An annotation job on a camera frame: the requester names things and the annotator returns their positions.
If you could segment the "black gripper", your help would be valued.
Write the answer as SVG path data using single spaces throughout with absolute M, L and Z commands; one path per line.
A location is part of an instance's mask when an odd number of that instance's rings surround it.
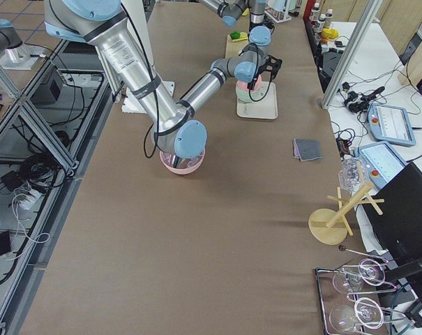
M 278 72 L 282 66 L 282 59 L 278 59 L 270 54 L 266 55 L 264 58 L 257 56 L 256 67 L 257 72 L 255 78 L 248 83 L 249 91 L 258 91 L 260 88 L 260 75 L 263 72 L 268 72 L 270 74 L 269 82 L 274 81 Z

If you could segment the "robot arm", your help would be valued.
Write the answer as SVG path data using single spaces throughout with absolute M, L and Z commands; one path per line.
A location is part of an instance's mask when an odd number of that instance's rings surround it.
M 205 1 L 229 27 L 237 23 L 245 9 L 250 11 L 249 44 L 237 57 L 218 59 L 178 101 L 162 83 L 140 44 L 139 25 L 128 30 L 131 19 L 120 1 L 45 1 L 47 33 L 56 38 L 88 43 L 130 89 L 153 121 L 149 134 L 154 147 L 182 159 L 199 156 L 206 146 L 205 126 L 194 118 L 212 95 L 230 77 L 252 89 L 258 76 L 281 61 L 269 54 L 271 32 L 264 26 L 265 1 Z
M 233 27 L 245 10 L 250 11 L 250 29 L 262 25 L 267 0 L 238 0 L 232 3 L 219 0 L 202 0 L 199 3 L 215 12 L 227 27 Z

